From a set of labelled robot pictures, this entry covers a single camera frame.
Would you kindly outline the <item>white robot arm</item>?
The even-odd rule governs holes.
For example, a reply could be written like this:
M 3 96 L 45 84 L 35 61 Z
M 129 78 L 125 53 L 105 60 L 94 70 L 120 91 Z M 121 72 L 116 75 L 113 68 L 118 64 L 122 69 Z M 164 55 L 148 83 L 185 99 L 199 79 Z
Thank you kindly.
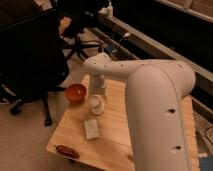
M 135 171 L 192 171 L 182 100 L 196 76 L 185 61 L 114 61 L 105 53 L 85 60 L 90 75 L 125 83 L 125 106 Z

